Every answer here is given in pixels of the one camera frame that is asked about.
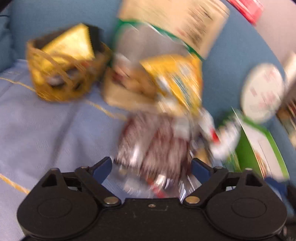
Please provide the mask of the dark red patterned snack packet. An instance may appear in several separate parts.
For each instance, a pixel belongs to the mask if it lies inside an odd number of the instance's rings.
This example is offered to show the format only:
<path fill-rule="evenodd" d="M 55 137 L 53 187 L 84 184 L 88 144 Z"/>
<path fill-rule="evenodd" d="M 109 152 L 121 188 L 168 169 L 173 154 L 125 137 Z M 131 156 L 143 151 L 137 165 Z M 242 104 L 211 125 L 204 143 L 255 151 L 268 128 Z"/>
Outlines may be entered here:
<path fill-rule="evenodd" d="M 183 201 L 200 186 L 190 171 L 194 131 L 187 116 L 131 114 L 114 159 L 123 190 L 137 198 L 176 197 Z"/>

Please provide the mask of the white red snack packet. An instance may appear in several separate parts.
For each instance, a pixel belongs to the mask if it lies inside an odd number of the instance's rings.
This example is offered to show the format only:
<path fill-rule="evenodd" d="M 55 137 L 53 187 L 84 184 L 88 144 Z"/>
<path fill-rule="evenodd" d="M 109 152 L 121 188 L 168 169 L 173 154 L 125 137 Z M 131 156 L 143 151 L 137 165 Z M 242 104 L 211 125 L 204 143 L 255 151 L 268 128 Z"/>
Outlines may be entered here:
<path fill-rule="evenodd" d="M 238 145 L 241 125 L 235 114 L 229 116 L 219 128 L 215 128 L 213 117 L 202 108 L 199 127 L 208 142 L 208 149 L 214 160 L 226 160 Z"/>

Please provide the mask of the green white cardboard box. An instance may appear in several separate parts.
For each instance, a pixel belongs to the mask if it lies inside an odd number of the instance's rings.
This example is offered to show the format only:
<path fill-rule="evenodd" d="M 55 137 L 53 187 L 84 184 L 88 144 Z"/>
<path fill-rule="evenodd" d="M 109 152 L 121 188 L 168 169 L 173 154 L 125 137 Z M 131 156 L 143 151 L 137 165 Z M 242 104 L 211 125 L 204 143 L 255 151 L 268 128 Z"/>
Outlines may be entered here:
<path fill-rule="evenodd" d="M 261 178 L 289 180 L 287 166 L 267 128 L 253 123 L 237 109 L 233 109 L 230 116 L 238 120 L 241 130 L 235 149 L 240 169 L 251 168 Z"/>

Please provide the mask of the yellow snack bag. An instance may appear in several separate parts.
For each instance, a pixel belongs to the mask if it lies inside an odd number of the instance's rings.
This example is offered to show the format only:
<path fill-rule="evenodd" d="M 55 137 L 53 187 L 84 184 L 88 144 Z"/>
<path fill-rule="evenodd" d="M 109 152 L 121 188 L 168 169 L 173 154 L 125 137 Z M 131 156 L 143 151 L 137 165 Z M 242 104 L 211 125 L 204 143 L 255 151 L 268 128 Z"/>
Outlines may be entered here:
<path fill-rule="evenodd" d="M 195 54 L 161 55 L 142 60 L 157 89 L 157 108 L 171 115 L 198 116 L 202 105 L 202 61 Z"/>

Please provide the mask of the gold foil pyramid packet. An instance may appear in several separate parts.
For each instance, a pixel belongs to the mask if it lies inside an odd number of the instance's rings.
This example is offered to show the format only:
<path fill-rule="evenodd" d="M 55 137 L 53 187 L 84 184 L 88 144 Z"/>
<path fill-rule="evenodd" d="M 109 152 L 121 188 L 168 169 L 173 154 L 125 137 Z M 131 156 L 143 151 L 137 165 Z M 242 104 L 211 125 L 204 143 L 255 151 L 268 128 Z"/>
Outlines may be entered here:
<path fill-rule="evenodd" d="M 78 60 L 92 60 L 95 57 L 89 28 L 82 23 L 66 30 L 46 44 L 41 50 L 47 54 L 64 54 Z"/>

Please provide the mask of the blue sofa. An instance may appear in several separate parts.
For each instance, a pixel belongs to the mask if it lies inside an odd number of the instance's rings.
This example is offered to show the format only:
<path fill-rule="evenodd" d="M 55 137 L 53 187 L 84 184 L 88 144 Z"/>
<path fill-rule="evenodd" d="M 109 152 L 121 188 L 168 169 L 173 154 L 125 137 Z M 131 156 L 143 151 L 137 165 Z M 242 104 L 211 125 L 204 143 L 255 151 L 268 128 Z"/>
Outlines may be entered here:
<path fill-rule="evenodd" d="M 78 22 L 98 25 L 107 37 L 116 24 L 119 1 L 13 1 L 1 12 L 1 73 L 24 60 L 25 42 Z M 276 57 L 235 10 L 203 64 L 203 104 L 216 122 L 239 104 L 248 71 Z"/>

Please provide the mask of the large beige green snack bag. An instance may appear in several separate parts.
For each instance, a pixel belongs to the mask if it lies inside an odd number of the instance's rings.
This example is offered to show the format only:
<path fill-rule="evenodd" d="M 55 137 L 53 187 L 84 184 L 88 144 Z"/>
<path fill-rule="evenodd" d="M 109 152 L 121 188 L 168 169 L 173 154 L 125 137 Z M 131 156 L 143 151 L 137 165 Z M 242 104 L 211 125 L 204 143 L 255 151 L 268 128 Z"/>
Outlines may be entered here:
<path fill-rule="evenodd" d="M 229 15 L 222 1 L 122 1 L 112 66 L 130 70 L 165 54 L 205 60 Z"/>

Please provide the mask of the red wet wipes pack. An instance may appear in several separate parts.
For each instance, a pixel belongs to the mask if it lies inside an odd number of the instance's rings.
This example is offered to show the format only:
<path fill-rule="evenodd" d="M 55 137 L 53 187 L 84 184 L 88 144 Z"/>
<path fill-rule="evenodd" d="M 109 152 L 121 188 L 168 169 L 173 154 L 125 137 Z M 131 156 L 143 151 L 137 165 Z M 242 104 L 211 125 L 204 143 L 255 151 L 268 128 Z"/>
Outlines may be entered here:
<path fill-rule="evenodd" d="M 228 0 L 252 25 L 256 25 L 264 7 L 257 0 Z"/>

